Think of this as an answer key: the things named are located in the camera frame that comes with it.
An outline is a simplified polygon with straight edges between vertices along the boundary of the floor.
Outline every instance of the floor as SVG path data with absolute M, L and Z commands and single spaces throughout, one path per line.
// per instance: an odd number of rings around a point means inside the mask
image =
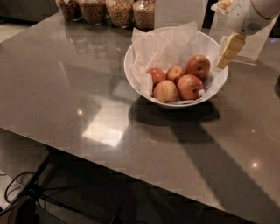
M 31 25 L 0 18 L 0 43 Z M 249 223 L 77 157 L 56 150 L 49 153 L 41 143 L 0 129 L 2 209 L 9 205 L 7 200 L 12 201 L 23 189 L 46 156 L 51 155 L 49 165 L 38 178 L 40 188 L 34 192 L 40 196 L 38 207 L 59 218 L 61 223 Z M 21 173 L 24 175 L 5 192 Z

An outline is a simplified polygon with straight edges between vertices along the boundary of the white bowl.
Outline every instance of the white bowl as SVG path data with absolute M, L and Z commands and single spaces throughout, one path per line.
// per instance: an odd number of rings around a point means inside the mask
M 168 31 L 168 29 L 172 29 L 173 27 L 165 27 L 156 29 L 154 31 L 151 31 L 150 33 L 158 34 L 160 32 Z M 203 47 L 201 48 L 201 52 L 196 52 L 199 54 L 206 55 L 210 62 L 211 62 L 211 71 L 209 76 L 204 81 L 204 89 L 205 93 L 204 95 L 199 98 L 197 101 L 189 102 L 187 104 L 172 104 L 172 103 L 162 103 L 160 101 L 153 101 L 151 98 L 146 97 L 144 94 L 140 92 L 139 84 L 136 84 L 136 79 L 133 78 L 133 74 L 131 73 L 131 65 L 134 62 L 135 54 L 133 53 L 133 44 L 129 47 L 129 50 L 126 52 L 125 58 L 124 58 L 124 72 L 126 75 L 126 78 L 129 81 L 129 84 L 144 98 L 146 98 L 148 101 L 156 103 L 157 105 L 168 108 L 168 109 L 180 109 L 180 108 L 186 108 L 191 107 L 193 105 L 199 104 L 201 102 L 209 100 L 211 97 L 216 95 L 219 90 L 222 88 L 222 86 L 225 84 L 227 77 L 228 77 L 228 66 L 223 70 L 217 70 L 213 69 L 213 64 L 215 57 L 219 51 L 219 44 L 207 36 L 206 34 L 197 31 L 197 34 L 195 35 L 195 38 L 198 43 L 201 43 Z

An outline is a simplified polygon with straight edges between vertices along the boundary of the bowl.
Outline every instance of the bowl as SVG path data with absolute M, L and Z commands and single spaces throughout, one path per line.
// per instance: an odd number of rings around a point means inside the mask
M 165 28 L 156 29 L 154 31 L 150 31 L 147 34 L 151 34 L 151 35 L 147 36 L 146 39 L 148 39 L 149 37 L 153 37 L 154 35 L 158 35 L 160 33 L 169 31 L 170 29 L 174 29 L 174 28 L 175 27 L 165 27 Z M 154 98 L 147 97 L 146 94 L 142 93 L 140 91 L 139 83 L 137 83 L 137 79 L 134 78 L 134 74 L 131 71 L 131 65 L 134 63 L 135 58 L 136 58 L 136 53 L 134 52 L 134 49 L 133 49 L 134 44 L 132 44 L 129 47 L 129 49 L 126 52 L 125 57 L 124 57 L 124 72 L 125 72 L 125 76 L 126 76 L 128 82 L 129 82 L 129 84 L 142 97 L 146 98 L 148 101 L 153 102 L 153 103 L 155 103 L 155 104 L 157 104 L 161 107 L 168 108 L 168 109 L 180 109 L 180 108 L 191 107 L 193 105 L 202 103 L 202 102 L 207 101 L 210 98 L 212 98 L 214 95 L 216 95 L 219 92 L 219 90 L 225 84 L 225 82 L 227 80 L 227 77 L 228 77 L 228 66 L 226 68 L 224 68 L 223 70 L 218 70 L 217 68 L 215 68 L 213 66 L 216 55 L 218 54 L 219 47 L 220 47 L 219 44 L 214 39 L 212 39 L 208 35 L 202 33 L 201 31 L 196 31 L 193 38 L 195 39 L 195 41 L 194 41 L 195 45 L 203 46 L 203 47 L 201 47 L 198 52 L 192 52 L 190 54 L 193 54 L 193 55 L 197 54 L 197 53 L 204 54 L 209 58 L 210 63 L 211 63 L 211 70 L 209 72 L 209 75 L 206 78 L 206 80 L 204 80 L 204 82 L 203 82 L 205 93 L 198 100 L 189 101 L 188 103 L 184 103 L 184 104 L 176 104 L 176 103 L 172 103 L 172 102 L 162 103 L 160 101 L 155 101 Z M 190 46 L 188 49 L 196 49 L 197 50 L 196 47 L 192 47 L 192 46 Z M 185 66 L 185 63 L 186 63 L 187 60 L 188 59 L 185 59 L 185 61 L 182 61 L 182 65 L 181 65 L 182 67 Z

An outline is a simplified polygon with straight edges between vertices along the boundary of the gray countertop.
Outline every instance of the gray countertop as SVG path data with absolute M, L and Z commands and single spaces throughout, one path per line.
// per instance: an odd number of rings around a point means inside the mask
M 280 221 L 279 39 L 181 110 L 123 71 L 131 30 L 60 13 L 0 45 L 0 127 L 257 223 Z

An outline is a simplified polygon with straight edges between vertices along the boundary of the jar of nuts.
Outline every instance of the jar of nuts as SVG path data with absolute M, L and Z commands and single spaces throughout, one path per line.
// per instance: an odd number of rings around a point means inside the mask
M 82 19 L 79 0 L 56 0 L 56 4 L 65 20 L 78 21 Z
M 133 23 L 134 0 L 106 0 L 108 18 L 115 27 L 126 28 Z
M 155 26 L 155 0 L 137 0 L 133 3 L 133 16 L 137 29 L 151 31 Z
M 81 0 L 80 10 L 90 25 L 101 25 L 106 21 L 106 0 Z

